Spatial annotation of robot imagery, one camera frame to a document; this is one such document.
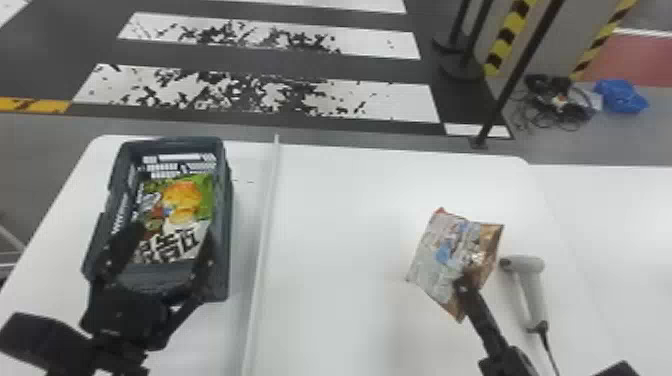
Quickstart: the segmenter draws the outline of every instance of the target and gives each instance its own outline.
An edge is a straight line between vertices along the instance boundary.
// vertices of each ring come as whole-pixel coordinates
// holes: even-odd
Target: red floor area
[[[622,78],[635,85],[672,87],[672,38],[614,35],[583,81]]]

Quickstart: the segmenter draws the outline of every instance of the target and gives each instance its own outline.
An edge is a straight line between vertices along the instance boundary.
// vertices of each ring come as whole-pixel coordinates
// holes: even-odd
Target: yellow and black striped tape
[[[53,99],[0,97],[0,111],[62,114],[70,104],[70,101]]]
[[[637,4],[637,1],[639,0],[622,0],[618,4],[616,10],[614,11],[614,15],[597,34],[588,51],[586,51],[583,56],[581,56],[579,64],[576,66],[576,68],[574,68],[574,71],[569,76],[569,78],[574,81],[581,79],[581,76],[583,76],[583,74],[586,72],[586,69],[588,69],[590,63],[592,63],[595,57],[597,57],[597,55],[600,53],[602,46],[607,43],[607,40],[609,37],[611,37],[611,34],[614,33],[614,30],[616,30],[618,25],[620,25],[621,21],[623,21],[623,18],[625,18],[625,15],[628,14],[630,9],[632,9],[632,7]]]
[[[485,73],[488,76],[499,74],[502,65],[511,55],[513,42],[525,28],[527,16],[535,5],[537,5],[537,0],[516,0],[513,2],[509,14],[504,19],[504,26],[499,31],[497,40],[495,40],[495,44],[485,60]]]

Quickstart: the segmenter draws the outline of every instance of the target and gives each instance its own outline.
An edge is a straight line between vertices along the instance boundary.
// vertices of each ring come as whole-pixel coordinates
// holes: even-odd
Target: wall
[[[467,34],[471,32],[482,1],[472,1],[465,22],[465,33]],[[614,9],[620,1],[566,0],[560,14],[532,59],[528,71],[568,76],[576,67],[581,55],[592,44],[597,33],[613,16]],[[481,63],[485,61],[490,48],[494,44],[512,3],[513,0],[495,0],[476,46],[475,55]],[[550,0],[539,0],[531,11],[525,30],[516,39],[511,56],[502,66],[501,76],[509,75],[513,70],[549,3]]]

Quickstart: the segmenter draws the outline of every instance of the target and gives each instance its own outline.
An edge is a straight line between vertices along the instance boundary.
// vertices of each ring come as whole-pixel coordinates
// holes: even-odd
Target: black plastic basket
[[[226,151],[218,138],[170,138],[126,142],[121,146],[108,184],[105,212],[96,224],[82,272],[93,278],[93,261],[112,235],[135,220],[144,182],[156,178],[179,178],[195,173],[211,173],[214,204],[207,228],[214,244],[215,269],[208,281],[207,301],[223,301],[228,296],[229,254],[233,185]],[[129,263],[120,282],[130,289],[159,294],[188,283],[193,259],[166,263]]]

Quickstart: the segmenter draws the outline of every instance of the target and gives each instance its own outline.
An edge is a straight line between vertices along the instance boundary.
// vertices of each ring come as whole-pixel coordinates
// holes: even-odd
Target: snack bag
[[[135,212],[147,231],[133,263],[165,264],[198,255],[212,219],[212,174],[191,174],[141,183]]]
[[[464,311],[453,283],[467,275],[475,286],[483,287],[495,266],[503,229],[503,225],[471,222],[438,209],[429,220],[406,280],[462,322]]]

